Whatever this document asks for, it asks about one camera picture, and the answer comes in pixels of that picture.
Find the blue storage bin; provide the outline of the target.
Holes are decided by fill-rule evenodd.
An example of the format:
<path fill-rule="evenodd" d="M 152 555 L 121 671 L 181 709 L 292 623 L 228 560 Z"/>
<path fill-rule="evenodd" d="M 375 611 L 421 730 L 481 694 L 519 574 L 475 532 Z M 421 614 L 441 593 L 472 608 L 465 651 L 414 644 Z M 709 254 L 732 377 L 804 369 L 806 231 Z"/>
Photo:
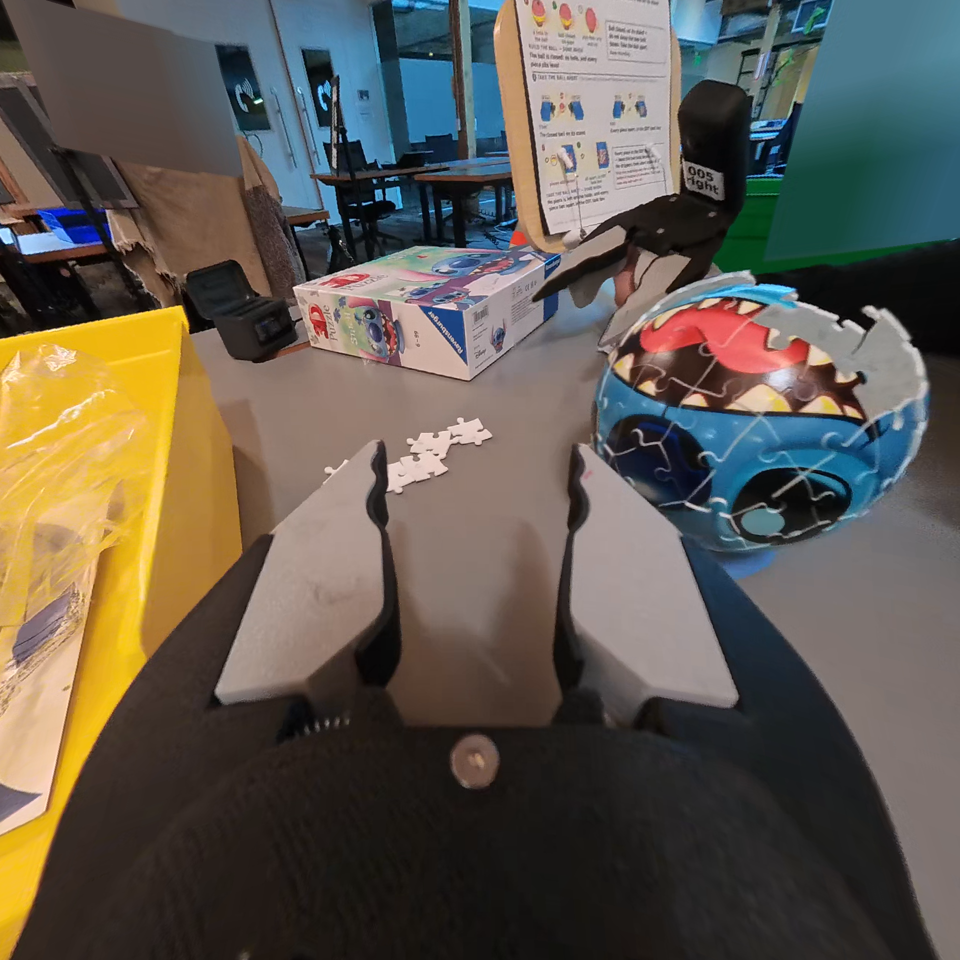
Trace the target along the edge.
<path fill-rule="evenodd" d="M 97 245 L 102 242 L 101 234 L 110 236 L 110 225 L 106 211 L 94 208 L 91 218 L 82 209 L 42 208 L 36 216 L 58 239 L 77 246 Z"/>

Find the colourful puzzle box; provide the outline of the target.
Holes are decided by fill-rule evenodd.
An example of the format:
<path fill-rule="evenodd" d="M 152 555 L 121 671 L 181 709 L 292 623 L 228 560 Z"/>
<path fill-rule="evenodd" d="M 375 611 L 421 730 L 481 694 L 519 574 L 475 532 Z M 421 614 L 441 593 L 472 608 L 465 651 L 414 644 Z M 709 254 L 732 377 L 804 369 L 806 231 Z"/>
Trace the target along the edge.
<path fill-rule="evenodd" d="M 547 322 L 558 254 L 411 246 L 294 287 L 311 347 L 470 381 Z"/>

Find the black hard case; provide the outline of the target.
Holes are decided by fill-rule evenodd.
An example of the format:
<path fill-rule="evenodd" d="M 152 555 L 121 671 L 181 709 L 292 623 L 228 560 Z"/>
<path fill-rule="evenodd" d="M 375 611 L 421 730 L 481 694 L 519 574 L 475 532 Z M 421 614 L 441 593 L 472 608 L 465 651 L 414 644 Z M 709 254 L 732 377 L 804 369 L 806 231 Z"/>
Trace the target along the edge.
<path fill-rule="evenodd" d="M 233 359 L 264 362 L 298 340 L 286 300 L 258 294 L 234 259 L 188 272 L 184 293 Z"/>

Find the printed paper booklet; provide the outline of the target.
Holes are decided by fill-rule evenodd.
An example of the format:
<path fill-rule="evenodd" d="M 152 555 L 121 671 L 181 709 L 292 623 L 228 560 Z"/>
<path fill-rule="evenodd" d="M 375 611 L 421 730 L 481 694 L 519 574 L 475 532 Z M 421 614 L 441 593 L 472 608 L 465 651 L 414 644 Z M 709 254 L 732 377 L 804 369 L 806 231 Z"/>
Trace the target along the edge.
<path fill-rule="evenodd" d="M 25 591 L 2 612 L 1 834 L 47 810 L 86 630 L 98 554 L 51 522 L 35 527 Z"/>

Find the clear plastic bag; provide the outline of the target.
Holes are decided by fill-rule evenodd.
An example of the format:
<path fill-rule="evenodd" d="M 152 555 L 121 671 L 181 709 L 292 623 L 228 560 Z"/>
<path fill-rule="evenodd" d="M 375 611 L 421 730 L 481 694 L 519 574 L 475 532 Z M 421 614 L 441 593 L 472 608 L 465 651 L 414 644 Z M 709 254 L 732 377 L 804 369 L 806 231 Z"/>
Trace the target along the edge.
<path fill-rule="evenodd" d="M 2 663 L 29 618 L 126 537 L 150 486 L 150 421 L 108 365 L 52 342 L 2 370 Z"/>

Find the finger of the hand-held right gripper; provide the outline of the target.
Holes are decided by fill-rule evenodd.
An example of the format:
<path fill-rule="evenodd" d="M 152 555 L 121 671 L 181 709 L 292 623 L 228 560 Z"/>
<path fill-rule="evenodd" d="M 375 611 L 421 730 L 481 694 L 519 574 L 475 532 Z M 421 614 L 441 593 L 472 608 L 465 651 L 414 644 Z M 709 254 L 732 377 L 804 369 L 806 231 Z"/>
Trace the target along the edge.
<path fill-rule="evenodd" d="M 630 253 L 613 278 L 615 309 L 597 343 L 600 353 L 611 352 L 632 325 L 667 293 L 690 283 L 691 258 L 672 253 Z"/>
<path fill-rule="evenodd" d="M 594 302 L 601 286 L 627 268 L 626 261 L 615 261 L 604 267 L 588 270 L 570 282 L 570 298 L 574 306 L 584 308 Z"/>

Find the yellow plastic bin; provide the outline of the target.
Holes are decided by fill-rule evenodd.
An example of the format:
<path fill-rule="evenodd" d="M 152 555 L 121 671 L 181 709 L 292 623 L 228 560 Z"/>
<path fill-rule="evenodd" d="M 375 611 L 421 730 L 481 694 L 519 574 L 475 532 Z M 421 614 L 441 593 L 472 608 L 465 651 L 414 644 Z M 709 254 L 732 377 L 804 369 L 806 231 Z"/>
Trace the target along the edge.
<path fill-rule="evenodd" d="M 234 452 L 180 307 L 91 321 L 2 341 L 53 343 L 105 362 L 148 416 L 150 475 L 133 532 L 106 552 L 78 649 L 75 687 L 45 811 L 1 839 L 1 956 L 10 958 L 40 886 L 69 794 L 133 679 L 240 556 Z"/>

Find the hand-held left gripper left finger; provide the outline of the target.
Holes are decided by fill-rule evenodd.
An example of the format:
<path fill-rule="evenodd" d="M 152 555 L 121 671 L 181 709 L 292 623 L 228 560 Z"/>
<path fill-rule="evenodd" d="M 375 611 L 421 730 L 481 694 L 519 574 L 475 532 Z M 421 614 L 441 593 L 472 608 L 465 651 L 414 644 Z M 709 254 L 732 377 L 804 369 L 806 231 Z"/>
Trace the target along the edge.
<path fill-rule="evenodd" d="M 385 443 L 365 444 L 279 522 L 214 694 L 346 707 L 400 663 Z"/>

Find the instruction sheet on stand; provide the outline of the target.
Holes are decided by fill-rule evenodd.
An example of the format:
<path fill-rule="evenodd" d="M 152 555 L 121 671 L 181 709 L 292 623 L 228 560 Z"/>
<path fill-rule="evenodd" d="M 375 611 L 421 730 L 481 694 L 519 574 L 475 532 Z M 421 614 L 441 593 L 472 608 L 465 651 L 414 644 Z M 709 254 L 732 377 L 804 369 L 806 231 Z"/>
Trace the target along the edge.
<path fill-rule="evenodd" d="M 494 53 L 518 227 L 554 254 L 678 186 L 667 1 L 508 1 Z"/>

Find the blue puzzle ball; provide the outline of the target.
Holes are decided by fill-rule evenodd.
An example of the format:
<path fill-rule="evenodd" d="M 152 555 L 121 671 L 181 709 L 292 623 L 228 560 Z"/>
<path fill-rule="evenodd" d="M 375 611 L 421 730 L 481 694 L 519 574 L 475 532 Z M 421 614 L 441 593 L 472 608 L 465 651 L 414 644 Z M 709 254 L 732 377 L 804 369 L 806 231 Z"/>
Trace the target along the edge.
<path fill-rule="evenodd" d="M 606 348 L 591 444 L 679 532 L 772 551 L 860 518 L 899 483 L 929 421 L 906 328 L 841 318 L 749 271 L 666 294 Z"/>

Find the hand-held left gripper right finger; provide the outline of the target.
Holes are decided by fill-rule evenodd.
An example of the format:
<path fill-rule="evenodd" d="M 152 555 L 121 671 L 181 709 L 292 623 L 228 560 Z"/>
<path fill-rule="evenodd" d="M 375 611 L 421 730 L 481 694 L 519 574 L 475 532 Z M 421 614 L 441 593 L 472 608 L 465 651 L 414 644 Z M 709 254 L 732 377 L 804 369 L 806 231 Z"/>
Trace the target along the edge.
<path fill-rule="evenodd" d="M 678 530 L 583 443 L 571 449 L 554 664 L 606 722 L 654 700 L 726 710 L 739 694 Z"/>

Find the beige burlap cloth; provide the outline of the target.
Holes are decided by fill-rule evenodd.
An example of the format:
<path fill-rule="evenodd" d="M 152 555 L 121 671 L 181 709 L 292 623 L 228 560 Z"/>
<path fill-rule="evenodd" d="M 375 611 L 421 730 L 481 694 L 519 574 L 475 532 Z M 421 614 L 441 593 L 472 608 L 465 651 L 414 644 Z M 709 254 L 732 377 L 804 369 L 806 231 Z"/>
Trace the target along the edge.
<path fill-rule="evenodd" d="M 137 206 L 107 215 L 111 240 L 160 307 L 181 306 L 186 276 L 227 260 L 262 296 L 290 302 L 306 281 L 280 190 L 249 141 L 236 141 L 238 177 L 114 163 Z"/>

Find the green panel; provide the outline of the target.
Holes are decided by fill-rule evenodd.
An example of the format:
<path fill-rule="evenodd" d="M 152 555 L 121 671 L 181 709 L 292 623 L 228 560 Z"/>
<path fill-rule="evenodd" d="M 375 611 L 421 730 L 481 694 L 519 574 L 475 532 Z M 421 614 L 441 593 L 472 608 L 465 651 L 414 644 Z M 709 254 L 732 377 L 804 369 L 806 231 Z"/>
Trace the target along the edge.
<path fill-rule="evenodd" d="M 920 196 L 910 211 L 904 202 L 897 202 L 893 212 L 875 200 L 870 204 L 866 223 L 841 227 L 839 241 L 825 239 L 812 253 L 771 259 L 767 256 L 769 235 L 789 178 L 788 173 L 748 178 L 744 207 L 714 257 L 722 271 L 749 270 L 760 275 L 821 265 L 846 266 L 958 238 L 957 198 L 933 201 Z"/>

